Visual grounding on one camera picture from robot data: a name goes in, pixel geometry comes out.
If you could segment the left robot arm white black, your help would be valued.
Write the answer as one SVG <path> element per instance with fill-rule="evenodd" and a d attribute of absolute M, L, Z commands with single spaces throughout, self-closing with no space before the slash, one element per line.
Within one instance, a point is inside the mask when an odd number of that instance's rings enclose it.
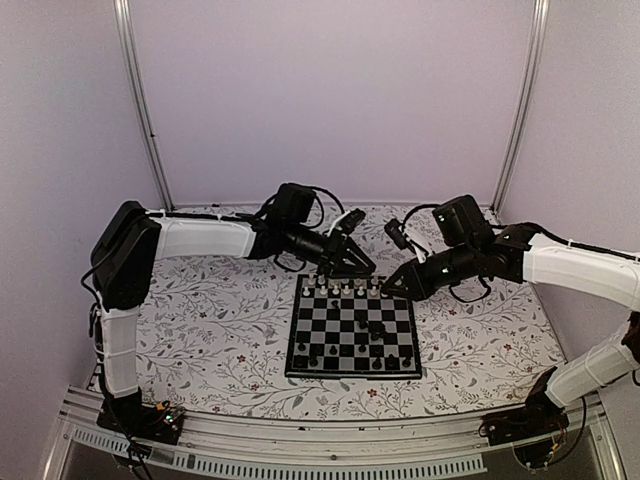
<path fill-rule="evenodd" d="M 137 321 L 156 265 L 166 259 L 222 257 L 246 260 L 290 254 L 312 264 L 317 274 L 363 277 L 374 262 L 352 239 L 364 220 L 346 211 L 320 233 L 307 226 L 306 209 L 271 203 L 254 214 L 232 216 L 166 213 L 124 202 L 93 248 L 81 285 L 93 298 L 90 333 L 97 340 L 104 395 L 114 400 L 111 419 L 128 434 L 148 426 L 148 412 L 132 397 L 139 392 Z"/>

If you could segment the black white chessboard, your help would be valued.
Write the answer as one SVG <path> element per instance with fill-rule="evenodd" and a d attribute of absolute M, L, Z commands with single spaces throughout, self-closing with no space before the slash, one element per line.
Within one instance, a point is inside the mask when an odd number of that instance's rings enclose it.
<path fill-rule="evenodd" d="M 413 303 L 380 291 L 383 279 L 343 278 L 322 280 L 317 275 L 297 277 L 284 374 L 289 378 L 417 380 L 422 377 L 419 341 Z M 340 308 L 331 301 L 338 299 Z M 304 352 L 297 350 L 305 342 Z M 327 353 L 337 347 L 336 355 Z M 295 355 L 322 356 L 316 369 L 296 369 Z M 385 368 L 385 358 L 399 359 L 398 371 Z M 410 367 L 402 360 L 412 357 Z M 381 370 L 372 368 L 380 357 Z"/>

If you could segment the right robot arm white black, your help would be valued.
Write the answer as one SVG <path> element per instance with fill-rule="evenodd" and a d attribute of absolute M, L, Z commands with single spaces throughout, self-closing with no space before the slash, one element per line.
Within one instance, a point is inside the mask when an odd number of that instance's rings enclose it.
<path fill-rule="evenodd" d="M 599 313 L 626 312 L 610 335 L 551 368 L 532 387 L 517 427 L 537 436 L 556 411 L 639 367 L 639 256 L 558 237 L 535 223 L 445 227 L 446 249 L 399 266 L 381 290 L 420 302 L 476 277 L 527 283 L 538 292 L 560 289 L 561 299 L 586 300 Z"/>

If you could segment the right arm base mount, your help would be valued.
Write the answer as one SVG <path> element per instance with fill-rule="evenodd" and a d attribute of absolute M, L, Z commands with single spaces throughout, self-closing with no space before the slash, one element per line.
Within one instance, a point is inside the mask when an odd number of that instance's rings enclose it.
<path fill-rule="evenodd" d="M 548 467 L 565 442 L 569 420 L 563 410 L 518 407 L 482 417 L 478 435 L 490 446 L 524 441 L 513 453 L 520 465 L 537 470 Z"/>

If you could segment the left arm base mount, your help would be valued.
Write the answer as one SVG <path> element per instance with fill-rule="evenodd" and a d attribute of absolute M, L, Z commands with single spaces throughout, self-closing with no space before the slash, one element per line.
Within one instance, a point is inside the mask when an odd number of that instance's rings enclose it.
<path fill-rule="evenodd" d="M 135 399 L 105 400 L 97 425 L 134 438 L 177 445 L 185 412 L 182 406 L 172 406 L 169 401 L 148 406 Z"/>

